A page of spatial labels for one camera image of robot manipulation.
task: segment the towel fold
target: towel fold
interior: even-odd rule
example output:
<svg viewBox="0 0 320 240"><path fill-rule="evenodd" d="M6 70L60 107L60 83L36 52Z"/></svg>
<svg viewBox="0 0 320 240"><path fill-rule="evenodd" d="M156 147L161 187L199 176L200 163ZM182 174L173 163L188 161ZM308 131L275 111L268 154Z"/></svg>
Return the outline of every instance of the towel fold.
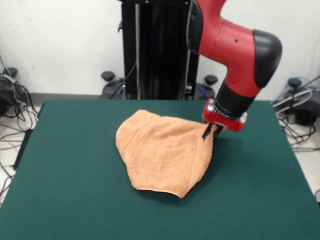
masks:
<svg viewBox="0 0 320 240"><path fill-rule="evenodd" d="M186 196L212 158L213 134L202 139L206 127L146 110L138 110L125 120L116 132L115 144L132 186Z"/></svg>

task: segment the cable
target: cable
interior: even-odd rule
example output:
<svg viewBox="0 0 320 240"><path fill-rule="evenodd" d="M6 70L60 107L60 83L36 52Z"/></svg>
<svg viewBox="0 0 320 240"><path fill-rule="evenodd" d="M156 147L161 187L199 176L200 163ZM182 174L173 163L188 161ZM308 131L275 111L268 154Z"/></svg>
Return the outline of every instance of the cable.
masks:
<svg viewBox="0 0 320 240"><path fill-rule="evenodd" d="M304 89L305 87L313 84L315 81L319 80L320 79L320 75L317 76L316 78L314 78L313 80L311 80L310 82L306 83L305 85L302 85L301 87L299 87L298 89L301 90L301 89Z"/></svg>
<svg viewBox="0 0 320 240"><path fill-rule="evenodd" d="M305 153L305 152L316 152L316 151L320 151L320 148L318 147L315 147L315 148L312 148L312 147L293 147L292 150L295 152L295 153Z"/></svg>
<svg viewBox="0 0 320 240"><path fill-rule="evenodd" d="M310 81L309 78L304 77L304 76L296 76L296 79L300 79L300 80L306 80L312 87L314 86L313 83Z"/></svg>
<svg viewBox="0 0 320 240"><path fill-rule="evenodd" d="M4 70L6 70L6 72L10 75L10 77L12 77L12 76L11 76L11 72L8 71L8 69L6 68L6 66L5 66L5 64L4 64L4 61L3 61L2 55L1 55L1 51L0 51L0 62L1 62L1 64L2 64L2 67L4 68Z"/></svg>
<svg viewBox="0 0 320 240"><path fill-rule="evenodd" d="M284 107L284 108L276 111L276 113L277 113L277 114L280 114L280 113L282 113L282 112L284 112L284 111L286 111L286 110L292 109L293 107L300 106L300 105L308 102L308 101L311 99L312 95L313 95L313 91L310 91L310 92L309 92L309 96L306 97L304 100L302 100L302 101L300 101L300 102L297 102L297 103L295 103L295 104L292 104L291 106L286 106L286 107Z"/></svg>
<svg viewBox="0 0 320 240"><path fill-rule="evenodd" d="M307 90L300 91L300 92L296 93L294 96L288 96L285 99L273 104L272 107L277 107L279 105L282 105L282 104L290 101L292 98L300 97L302 95L309 94L310 92L320 92L320 88L317 88L317 89L310 89L309 88Z"/></svg>
<svg viewBox="0 0 320 240"><path fill-rule="evenodd" d="M114 91L114 93L111 95L111 97L110 97L109 99L112 99L112 98L116 95L116 93L119 91L119 89L123 87L123 85L126 83L126 81L128 80L128 78L130 77L130 75L131 75L131 74L133 73L133 71L135 70L136 66L137 66L137 62L134 63L134 65L133 65L132 69L130 70L130 72L128 73L128 75L124 78L124 80L123 80L123 82L121 83L121 85Z"/></svg>
<svg viewBox="0 0 320 240"><path fill-rule="evenodd" d="M207 95L206 91L204 90L204 88L199 83L197 83L196 86L201 90L205 99L208 100L209 98L208 98L208 95Z"/></svg>

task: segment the green table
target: green table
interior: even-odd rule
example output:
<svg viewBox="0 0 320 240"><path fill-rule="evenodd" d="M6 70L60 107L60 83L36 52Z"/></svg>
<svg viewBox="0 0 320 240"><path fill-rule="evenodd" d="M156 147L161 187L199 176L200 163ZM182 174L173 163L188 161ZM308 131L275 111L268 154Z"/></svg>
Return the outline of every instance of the green table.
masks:
<svg viewBox="0 0 320 240"><path fill-rule="evenodd" d="M314 240L320 209L271 106L223 132L184 198L131 187L115 146L138 109L201 121L203 101L55 100L0 209L1 240Z"/></svg>

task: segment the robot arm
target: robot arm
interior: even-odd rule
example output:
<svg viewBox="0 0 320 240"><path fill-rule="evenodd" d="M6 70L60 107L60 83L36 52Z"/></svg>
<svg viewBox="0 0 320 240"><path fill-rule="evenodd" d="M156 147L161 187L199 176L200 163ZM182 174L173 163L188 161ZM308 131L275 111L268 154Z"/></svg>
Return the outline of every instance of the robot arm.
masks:
<svg viewBox="0 0 320 240"><path fill-rule="evenodd" d="M223 128L239 131L246 111L275 73L282 55L280 40L267 32L250 30L221 17L226 0L192 0L187 45L197 54L227 67L216 99L209 100L203 118L218 135Z"/></svg>

